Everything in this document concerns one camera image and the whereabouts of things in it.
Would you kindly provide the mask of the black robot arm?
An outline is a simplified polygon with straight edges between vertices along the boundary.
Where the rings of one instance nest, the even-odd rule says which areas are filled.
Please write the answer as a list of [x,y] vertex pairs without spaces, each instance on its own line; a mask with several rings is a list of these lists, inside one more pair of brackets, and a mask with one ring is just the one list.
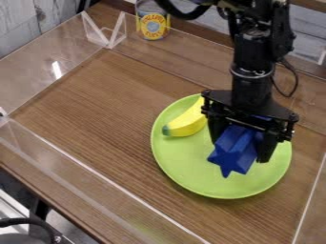
[[209,137],[221,138],[235,124],[261,133],[257,162],[269,160],[279,143],[292,137],[299,115],[273,99],[275,66],[287,69],[285,55],[292,51],[295,34],[288,21],[288,0],[189,0],[196,7],[181,11],[171,0],[153,0],[173,17],[193,20],[215,7],[228,22],[233,44],[231,89],[201,92],[201,113],[207,118]]

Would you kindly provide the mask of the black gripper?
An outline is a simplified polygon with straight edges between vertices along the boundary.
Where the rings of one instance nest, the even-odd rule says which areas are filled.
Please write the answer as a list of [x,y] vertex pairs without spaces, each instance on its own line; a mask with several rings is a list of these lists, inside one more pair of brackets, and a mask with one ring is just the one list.
[[231,92],[204,90],[201,112],[207,118],[211,143],[219,139],[229,124],[259,131],[256,137],[257,163],[267,163],[277,142],[289,141],[299,115],[271,97],[257,106],[236,106]]

